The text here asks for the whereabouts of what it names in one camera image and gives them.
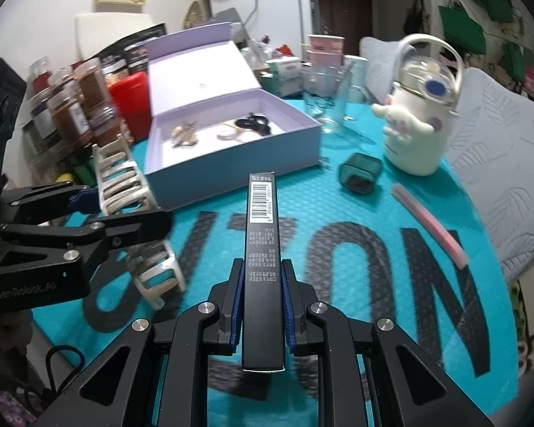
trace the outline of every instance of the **turquoise tablecloth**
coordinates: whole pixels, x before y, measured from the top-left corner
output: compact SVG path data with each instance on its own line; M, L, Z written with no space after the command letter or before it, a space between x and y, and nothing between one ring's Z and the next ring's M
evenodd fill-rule
M301 108L302 101L291 101ZM322 165L278 178L283 258L319 298L348 316L370 320L387 314L443 365L479 405L493 413L517 392L517 345L507 287L488 236L467 194L446 163L427 178L384 163L373 194L340 188L336 169L353 152L382 158L383 122L367 106L350 105L339 135L323 137ZM142 165L146 144L134 155ZM450 259L390 195L399 181L445 225L456 231L471 258L457 273ZM170 182L180 191L180 181ZM161 321L204 300L226 280L232 260L244 254L246 189L175 212L170 240L189 281L156 313ZM72 223L84 221L74 216ZM115 254L95 274L83 300L34 310L53 344L78 347L90 362L132 319L151 317ZM296 371L289 356L282 374L258 379L239 369L239 354L214 360L209 376L209 425L316 425L311 366Z

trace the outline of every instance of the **slim black carton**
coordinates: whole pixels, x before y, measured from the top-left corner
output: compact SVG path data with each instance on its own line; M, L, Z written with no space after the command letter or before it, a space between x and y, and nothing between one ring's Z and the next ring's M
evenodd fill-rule
M243 370L284 370L281 251L275 174L250 174L245 228Z

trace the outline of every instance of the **pink stick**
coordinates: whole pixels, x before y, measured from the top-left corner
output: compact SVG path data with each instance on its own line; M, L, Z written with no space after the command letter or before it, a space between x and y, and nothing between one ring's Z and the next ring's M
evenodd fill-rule
M459 243L449 234L444 226L439 223L428 209L413 197L407 189L401 184L396 183L392 186L392 195L411 213L416 220L433 236L433 238L443 247L455 262L457 268L462 270L468 263L467 253Z

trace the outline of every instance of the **black bag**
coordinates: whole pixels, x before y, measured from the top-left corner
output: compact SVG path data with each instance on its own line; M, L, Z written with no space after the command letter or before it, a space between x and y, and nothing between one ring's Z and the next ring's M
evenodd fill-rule
M404 23L404 34L411 35L413 33L428 33L429 24L425 21L429 18L423 0L413 0L413 5L408 9L407 17Z

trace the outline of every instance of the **white refrigerator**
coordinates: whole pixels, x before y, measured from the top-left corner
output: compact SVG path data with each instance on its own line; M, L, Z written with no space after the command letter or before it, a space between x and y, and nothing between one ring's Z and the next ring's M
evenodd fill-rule
M302 44L313 32L310 0L209 0L212 15L235 8L252 39L270 38L269 46L287 45L295 56L302 57Z

